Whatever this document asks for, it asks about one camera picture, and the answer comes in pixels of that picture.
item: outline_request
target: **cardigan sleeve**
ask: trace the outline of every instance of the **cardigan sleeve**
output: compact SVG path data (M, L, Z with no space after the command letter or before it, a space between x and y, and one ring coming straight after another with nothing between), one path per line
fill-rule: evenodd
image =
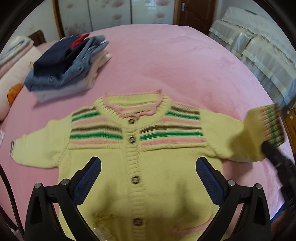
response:
M263 141L275 147L284 143L284 131L276 105L247 112L244 121L220 113L200 110L202 129L208 145L219 158L240 162L261 161Z
M43 129L11 143L10 156L21 165L52 168L67 147L71 132L71 116L51 120Z

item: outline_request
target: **button placket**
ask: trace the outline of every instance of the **button placket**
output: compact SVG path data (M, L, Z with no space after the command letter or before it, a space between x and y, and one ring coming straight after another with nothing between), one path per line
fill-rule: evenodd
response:
M144 187L139 165L139 139L137 120L129 118L126 126L126 157L129 169L129 207L133 229L133 240L143 240L145 235Z

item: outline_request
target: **door handle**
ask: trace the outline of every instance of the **door handle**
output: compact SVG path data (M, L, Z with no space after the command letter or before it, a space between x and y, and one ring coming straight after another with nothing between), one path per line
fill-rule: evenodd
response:
M181 11L184 11L184 10L185 10L185 8L188 8L188 7L185 5L185 3L184 3L184 2L182 2L182 8L181 8Z

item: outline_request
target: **wooden furniture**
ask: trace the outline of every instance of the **wooden furniture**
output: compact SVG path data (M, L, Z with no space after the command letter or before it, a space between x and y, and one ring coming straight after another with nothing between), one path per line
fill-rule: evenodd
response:
M41 30L38 30L37 32L31 34L29 38L34 41L34 46L38 46L40 44L46 43L44 34Z
M216 0L176 0L174 24L190 26L208 35Z
M53 6L53 10L54 10L54 20L56 22L57 31L59 33L59 38L62 39L63 37L65 37L65 33L64 33L64 29L63 29L62 20L61 20L61 14L59 11L58 0L52 0L52 6Z
M284 119L286 129L293 155L296 154L296 109L293 108Z

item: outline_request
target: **white wall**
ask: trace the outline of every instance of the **white wall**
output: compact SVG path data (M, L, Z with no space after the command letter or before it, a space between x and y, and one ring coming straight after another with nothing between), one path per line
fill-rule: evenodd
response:
M52 0L45 0L35 8L18 26L12 36L29 36L38 30L42 30L47 42L59 40L59 33L54 19Z
M230 6L247 9L275 23L272 17L253 0L217 0L215 20L222 18Z

